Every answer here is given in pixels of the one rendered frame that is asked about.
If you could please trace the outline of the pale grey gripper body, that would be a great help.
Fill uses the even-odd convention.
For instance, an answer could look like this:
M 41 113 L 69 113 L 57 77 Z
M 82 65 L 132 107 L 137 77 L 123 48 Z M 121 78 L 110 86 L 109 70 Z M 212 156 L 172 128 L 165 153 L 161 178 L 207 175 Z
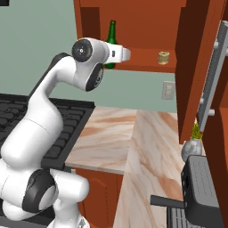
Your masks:
M 131 58 L 131 51 L 127 48 L 123 48 L 122 61 L 129 61 Z

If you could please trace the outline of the green beer bottle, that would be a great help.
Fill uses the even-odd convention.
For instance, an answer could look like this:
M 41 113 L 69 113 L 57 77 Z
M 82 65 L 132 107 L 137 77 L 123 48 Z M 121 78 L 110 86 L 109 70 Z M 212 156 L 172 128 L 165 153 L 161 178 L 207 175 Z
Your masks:
M 107 43 L 114 44 L 116 45 L 117 39 L 116 39 L 116 22 L 114 20 L 110 21 L 110 27 L 109 27 L 109 34 L 108 38 L 106 40 Z M 109 63 L 105 65 L 106 69 L 114 69 L 115 68 L 115 63 Z

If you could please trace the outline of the red-brown cabinet door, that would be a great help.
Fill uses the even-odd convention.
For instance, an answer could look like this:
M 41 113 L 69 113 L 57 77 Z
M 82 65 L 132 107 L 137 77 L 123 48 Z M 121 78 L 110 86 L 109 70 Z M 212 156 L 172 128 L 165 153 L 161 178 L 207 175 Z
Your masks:
M 175 54 L 179 143 L 191 138 L 214 42 L 227 0 L 186 0 L 181 9 Z

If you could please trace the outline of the black hob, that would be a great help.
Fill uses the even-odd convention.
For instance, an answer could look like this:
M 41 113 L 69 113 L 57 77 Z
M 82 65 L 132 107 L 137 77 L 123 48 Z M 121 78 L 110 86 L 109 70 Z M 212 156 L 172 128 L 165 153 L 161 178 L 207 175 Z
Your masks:
M 27 110 L 25 95 L 0 94 L 0 148 Z M 93 102 L 51 98 L 63 119 L 63 130 L 52 148 L 44 155 L 42 167 L 63 170 L 65 161 L 94 111 Z

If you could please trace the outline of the yellow-green plant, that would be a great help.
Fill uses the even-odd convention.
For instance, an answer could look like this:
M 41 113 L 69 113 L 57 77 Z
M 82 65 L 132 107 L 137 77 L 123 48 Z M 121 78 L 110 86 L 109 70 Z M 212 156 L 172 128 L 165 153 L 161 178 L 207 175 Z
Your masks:
M 200 132 L 200 128 L 198 125 L 198 121 L 194 121 L 194 125 L 191 131 L 191 138 L 193 139 L 201 139 L 202 138 L 202 133 Z

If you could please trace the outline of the silver vase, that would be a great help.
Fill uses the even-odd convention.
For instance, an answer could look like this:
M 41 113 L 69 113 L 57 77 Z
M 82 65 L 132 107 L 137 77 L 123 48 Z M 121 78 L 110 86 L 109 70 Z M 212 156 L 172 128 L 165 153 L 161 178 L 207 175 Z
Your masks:
M 191 138 L 190 141 L 186 141 L 182 147 L 181 155 L 182 160 L 185 162 L 190 155 L 201 155 L 202 145 L 200 139 Z

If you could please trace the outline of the red-brown base cupboard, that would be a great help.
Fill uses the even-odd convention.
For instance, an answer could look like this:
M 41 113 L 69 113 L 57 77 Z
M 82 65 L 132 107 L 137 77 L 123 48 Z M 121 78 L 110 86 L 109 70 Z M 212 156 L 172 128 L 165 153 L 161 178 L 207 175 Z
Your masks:
M 78 167 L 74 171 L 89 182 L 87 197 L 78 203 L 81 214 L 91 228 L 112 228 L 123 175 Z

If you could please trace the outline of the grey black coffee machine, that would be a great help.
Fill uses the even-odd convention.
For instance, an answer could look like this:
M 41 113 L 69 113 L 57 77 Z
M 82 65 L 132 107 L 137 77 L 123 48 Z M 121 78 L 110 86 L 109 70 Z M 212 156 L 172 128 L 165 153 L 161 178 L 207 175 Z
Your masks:
M 151 195 L 167 209 L 167 228 L 225 228 L 206 156 L 191 155 L 181 173 L 183 201 Z

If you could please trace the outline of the red-brown wall cabinet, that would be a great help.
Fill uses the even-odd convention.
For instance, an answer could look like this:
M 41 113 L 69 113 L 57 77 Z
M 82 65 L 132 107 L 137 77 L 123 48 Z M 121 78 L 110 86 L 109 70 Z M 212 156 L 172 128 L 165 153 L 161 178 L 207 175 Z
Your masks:
M 117 69 L 175 72 L 175 43 L 180 12 L 186 0 L 73 0 L 77 36 L 106 40 L 110 21 L 116 38 L 131 51 Z M 159 52 L 170 52 L 169 63 L 158 64 Z

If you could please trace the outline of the grey wall socket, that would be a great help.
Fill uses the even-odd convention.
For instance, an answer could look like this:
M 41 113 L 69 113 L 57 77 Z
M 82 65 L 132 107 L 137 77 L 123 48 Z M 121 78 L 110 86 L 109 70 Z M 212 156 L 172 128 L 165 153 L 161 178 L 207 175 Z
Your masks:
M 162 88 L 162 100 L 173 100 L 175 95 L 175 82 L 164 81 Z

